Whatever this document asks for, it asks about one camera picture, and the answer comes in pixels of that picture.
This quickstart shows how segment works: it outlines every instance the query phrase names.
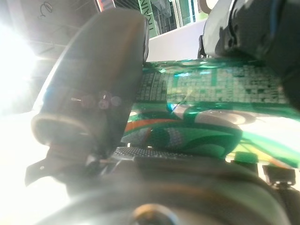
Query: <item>white wall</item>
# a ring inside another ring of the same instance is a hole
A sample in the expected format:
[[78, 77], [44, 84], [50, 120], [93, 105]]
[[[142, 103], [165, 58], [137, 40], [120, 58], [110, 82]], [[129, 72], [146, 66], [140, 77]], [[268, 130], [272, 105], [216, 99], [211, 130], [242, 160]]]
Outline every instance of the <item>white wall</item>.
[[197, 59], [205, 22], [206, 19], [151, 38], [147, 61]]

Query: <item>green packaging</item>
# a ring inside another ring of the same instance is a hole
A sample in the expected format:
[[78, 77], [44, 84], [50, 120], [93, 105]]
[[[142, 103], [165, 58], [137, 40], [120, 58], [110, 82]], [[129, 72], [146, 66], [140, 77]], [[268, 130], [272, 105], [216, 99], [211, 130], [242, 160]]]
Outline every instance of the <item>green packaging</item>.
[[122, 141], [217, 158], [248, 152], [259, 161], [298, 167], [299, 118], [279, 79], [260, 61], [148, 63]]

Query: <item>ceiling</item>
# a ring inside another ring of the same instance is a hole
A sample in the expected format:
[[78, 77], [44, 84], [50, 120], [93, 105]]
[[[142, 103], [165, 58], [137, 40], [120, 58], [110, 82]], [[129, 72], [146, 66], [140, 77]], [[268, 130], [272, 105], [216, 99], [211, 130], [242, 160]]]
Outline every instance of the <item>ceiling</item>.
[[28, 93], [0, 115], [30, 111], [56, 60], [70, 39], [95, 14], [94, 0], [0, 1], [0, 24], [9, 26], [26, 40], [38, 60]]

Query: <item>black machine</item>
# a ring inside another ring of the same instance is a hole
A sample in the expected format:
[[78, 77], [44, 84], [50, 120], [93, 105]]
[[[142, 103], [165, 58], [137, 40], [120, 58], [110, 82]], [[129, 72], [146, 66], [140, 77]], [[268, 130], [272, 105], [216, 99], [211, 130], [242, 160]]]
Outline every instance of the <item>black machine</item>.
[[[262, 59], [299, 106], [300, 33], [292, 26], [299, 7], [296, 0], [220, 0], [200, 37], [199, 57]], [[146, 22], [139, 12], [103, 12], [49, 75], [32, 129], [50, 150], [28, 167], [26, 184], [51, 175], [74, 201], [39, 224], [300, 224], [300, 195], [290, 187], [294, 170], [266, 166], [268, 185], [245, 164], [176, 154], [148, 158], [146, 150], [118, 147], [147, 56]], [[121, 104], [108, 106], [107, 95], [121, 97]], [[135, 157], [113, 159], [116, 148]]]

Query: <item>textured black surface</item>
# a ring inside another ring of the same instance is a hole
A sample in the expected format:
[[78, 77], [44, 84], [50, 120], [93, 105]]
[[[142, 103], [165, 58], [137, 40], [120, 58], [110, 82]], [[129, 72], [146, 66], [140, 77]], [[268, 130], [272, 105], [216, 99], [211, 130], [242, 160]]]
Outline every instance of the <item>textured black surface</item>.
[[151, 157], [151, 158], [192, 158], [193, 156], [172, 153], [166, 151], [158, 151], [153, 149], [143, 149], [138, 147], [118, 147], [113, 154], [116, 158], [131, 158], [131, 157]]

